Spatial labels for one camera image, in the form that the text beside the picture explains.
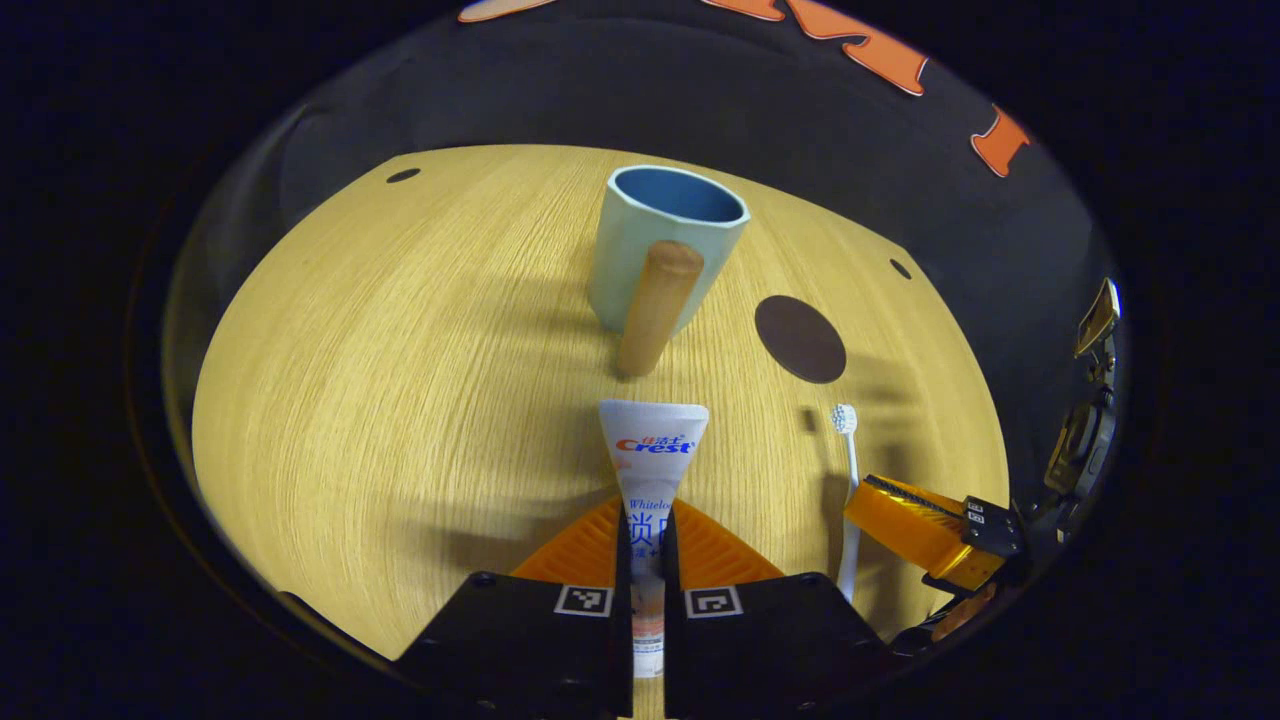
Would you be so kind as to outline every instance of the light blue mug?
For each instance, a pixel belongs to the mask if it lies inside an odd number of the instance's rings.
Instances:
[[[703,274],[680,313],[680,332],[716,282],[751,214],[721,183],[659,165],[618,168],[609,176],[595,236],[588,297],[605,328],[621,333],[649,246],[682,242],[703,256]]]

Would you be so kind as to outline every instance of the toothbrush head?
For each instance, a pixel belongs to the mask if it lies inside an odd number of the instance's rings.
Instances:
[[[854,411],[852,405],[841,404],[831,414],[831,421],[836,425],[837,433],[842,436],[852,434],[858,429],[858,413]]]

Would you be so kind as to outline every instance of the wooden peg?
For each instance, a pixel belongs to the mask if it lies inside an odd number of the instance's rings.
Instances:
[[[622,331],[618,372],[636,377],[653,372],[701,274],[703,256],[692,247],[669,240],[649,247]]]

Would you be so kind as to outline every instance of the wooden table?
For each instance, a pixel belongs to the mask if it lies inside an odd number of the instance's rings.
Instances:
[[[637,163],[714,178],[753,220],[658,369],[623,382],[586,278],[605,179]],[[771,295],[835,324],[838,380],[801,380],[765,351],[754,310]],[[982,372],[901,247],[726,173],[529,145],[394,158],[280,241],[205,359],[198,487],[271,587],[394,659],[468,571],[511,571],[616,492],[604,397],[709,407],[680,495],[788,574],[838,561],[838,402],[858,409],[863,473],[1009,502]],[[947,597],[920,575],[864,538],[855,606],[892,637]],[[659,691],[640,684],[637,716],[660,715]]]

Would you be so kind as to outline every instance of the brown coaster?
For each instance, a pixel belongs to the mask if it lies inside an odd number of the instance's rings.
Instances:
[[[791,374],[829,383],[845,373],[845,343],[835,325],[809,304],[774,295],[755,306],[755,332],[769,355]]]

